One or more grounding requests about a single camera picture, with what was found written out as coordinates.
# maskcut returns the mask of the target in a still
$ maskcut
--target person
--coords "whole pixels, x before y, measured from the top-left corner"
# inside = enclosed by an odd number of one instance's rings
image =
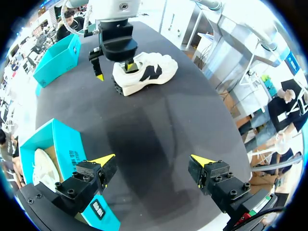
[[[0,129],[0,154],[5,161],[13,161],[13,145],[18,146],[18,141],[11,135]]]
[[[15,62],[14,59],[11,60],[11,69],[12,69],[12,71],[18,70],[18,65],[17,65],[17,63]]]
[[[301,87],[293,79],[282,82],[282,89],[278,91],[278,96],[266,106],[265,112],[258,113],[238,128],[240,134],[244,135],[249,130],[265,124],[264,128],[253,139],[245,143],[247,152],[263,144],[271,146],[271,138],[276,134],[278,135],[274,142],[281,141],[284,136],[290,136],[294,130],[299,132],[302,129],[307,121],[308,113],[301,114],[300,110],[292,110],[294,104],[297,103],[301,90]],[[308,105],[308,94],[306,92],[302,97],[302,102],[304,107]]]
[[[14,172],[16,174],[14,180],[19,189],[25,186],[25,181],[23,179],[24,174],[21,168],[19,156],[13,157],[12,161],[1,161],[1,166],[5,173],[7,170],[10,170],[11,172]]]
[[[74,18],[74,11],[66,11],[64,13],[64,17],[65,20],[67,22],[67,24],[75,31],[80,31],[83,29],[83,24],[84,24],[84,18],[82,17],[76,17]],[[69,32],[66,27],[64,26],[64,24],[62,23],[59,26],[59,29],[57,31],[57,35],[56,35],[56,40],[60,41],[61,39],[65,38],[66,36],[69,36],[71,34],[71,32]]]
[[[283,155],[280,155],[277,152],[275,152],[271,156],[270,165],[282,163],[282,162],[285,162],[285,161],[297,158],[297,157],[299,157],[301,155],[302,155],[301,152],[297,152],[294,155],[291,148],[285,154],[283,154]],[[286,166],[286,167],[281,167],[279,169],[266,170],[264,172],[267,173],[267,174],[270,174],[272,176],[274,176],[274,175],[282,176],[287,171],[289,171],[291,169],[291,167],[292,167],[292,165],[289,165],[289,166]]]

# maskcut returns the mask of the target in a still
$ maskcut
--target white cable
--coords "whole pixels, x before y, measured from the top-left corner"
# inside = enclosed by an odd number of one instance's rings
[[[92,13],[92,5],[87,5],[87,11],[86,11],[86,16],[85,16],[85,21],[83,24],[83,31],[86,31],[89,26],[89,20],[90,20],[90,14]]]
[[[66,19],[65,19],[65,16],[64,16],[64,13],[65,13],[64,11],[65,11],[65,6],[66,6],[66,4],[67,4],[68,1],[69,1],[69,0],[64,0],[63,5],[62,5],[62,7],[61,7],[61,19],[62,19],[63,25],[65,26],[65,28],[66,28],[69,32],[71,32],[71,33],[73,33],[73,34],[75,34],[75,35],[83,35],[83,33],[74,31],[74,30],[67,24],[67,22],[66,22]]]
[[[244,78],[245,78],[245,76],[246,76],[246,74],[247,74],[247,72],[248,72],[248,70],[249,70],[249,68],[250,68],[250,66],[251,66],[251,64],[252,64],[252,61],[253,61],[253,59],[254,59],[254,57],[255,57],[255,53],[256,53],[256,51],[257,51],[257,48],[258,48],[259,43],[260,43],[260,40],[258,40],[257,45],[256,45],[256,48],[255,48],[254,52],[252,53],[251,58],[250,58],[250,60],[249,60],[248,66],[247,66],[246,70],[244,71],[243,76],[241,77],[240,85],[242,85],[242,86],[243,86],[243,85],[247,85],[247,83],[244,84],[244,83],[242,83],[242,81],[244,80]]]

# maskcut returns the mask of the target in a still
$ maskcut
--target black clamp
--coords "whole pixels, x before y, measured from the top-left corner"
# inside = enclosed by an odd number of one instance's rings
[[[97,47],[89,53],[89,60],[91,61],[94,69],[94,73],[98,79],[104,81],[103,73],[101,70],[99,57],[103,55],[102,50]]]

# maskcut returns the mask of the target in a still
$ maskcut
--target open shoe box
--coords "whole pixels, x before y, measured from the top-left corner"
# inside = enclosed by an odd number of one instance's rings
[[[60,181],[72,176],[76,170],[75,165],[86,160],[80,133],[56,119],[51,119],[38,128],[35,133],[20,145],[19,155],[22,162],[24,180],[26,184],[32,183],[34,152],[36,149],[44,150],[55,163],[60,175]],[[90,206],[96,200],[105,210],[105,215],[99,219]],[[115,217],[102,195],[96,195],[82,213],[85,221],[100,230],[118,231],[119,220]]]

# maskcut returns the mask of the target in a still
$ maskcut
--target label sticker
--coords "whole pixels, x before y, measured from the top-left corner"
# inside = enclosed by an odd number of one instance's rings
[[[105,210],[97,199],[93,201],[90,206],[99,220],[101,220],[106,214]]]
[[[280,115],[278,116],[278,121],[279,121],[279,123],[280,123],[281,121],[285,120],[286,118],[287,118],[287,115],[286,115],[285,112],[282,113],[282,114],[280,114]]]

